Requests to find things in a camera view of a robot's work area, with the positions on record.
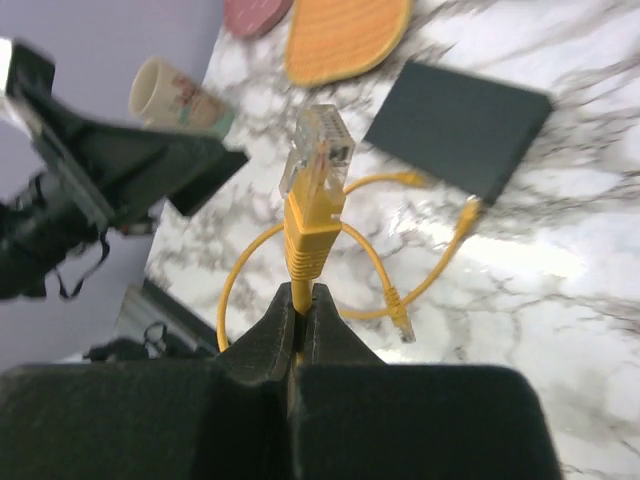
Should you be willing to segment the black network switch box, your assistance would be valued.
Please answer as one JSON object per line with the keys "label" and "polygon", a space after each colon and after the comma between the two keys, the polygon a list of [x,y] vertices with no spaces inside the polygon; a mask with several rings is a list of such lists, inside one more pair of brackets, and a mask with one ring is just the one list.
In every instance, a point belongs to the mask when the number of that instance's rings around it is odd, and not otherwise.
{"label": "black network switch box", "polygon": [[544,93],[408,61],[364,140],[492,205],[551,112]]}

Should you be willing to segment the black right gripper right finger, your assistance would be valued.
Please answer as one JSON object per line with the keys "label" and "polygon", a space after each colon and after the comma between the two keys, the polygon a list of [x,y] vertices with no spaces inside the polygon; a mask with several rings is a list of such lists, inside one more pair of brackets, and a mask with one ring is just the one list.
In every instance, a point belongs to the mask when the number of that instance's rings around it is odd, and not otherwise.
{"label": "black right gripper right finger", "polygon": [[297,479],[558,479],[539,398],[497,365],[355,365],[364,350],[324,285],[314,289],[296,382]]}

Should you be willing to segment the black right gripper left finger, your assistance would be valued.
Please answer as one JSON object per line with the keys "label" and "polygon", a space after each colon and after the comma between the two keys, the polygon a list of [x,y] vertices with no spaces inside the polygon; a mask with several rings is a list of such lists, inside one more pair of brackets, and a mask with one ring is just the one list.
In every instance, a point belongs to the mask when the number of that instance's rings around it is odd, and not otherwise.
{"label": "black right gripper left finger", "polygon": [[212,358],[16,367],[1,377],[5,479],[288,479],[288,284]]}

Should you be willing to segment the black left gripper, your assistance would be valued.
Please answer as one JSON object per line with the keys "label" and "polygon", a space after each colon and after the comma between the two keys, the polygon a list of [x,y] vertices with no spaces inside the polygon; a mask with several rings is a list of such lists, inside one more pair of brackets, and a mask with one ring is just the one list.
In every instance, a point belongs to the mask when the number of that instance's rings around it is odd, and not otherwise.
{"label": "black left gripper", "polygon": [[104,243],[111,228],[150,224],[169,199],[191,216],[248,162],[210,135],[99,122],[51,96],[55,66],[17,39],[1,40],[1,110],[47,169],[1,207],[1,297],[43,298],[67,254]]}

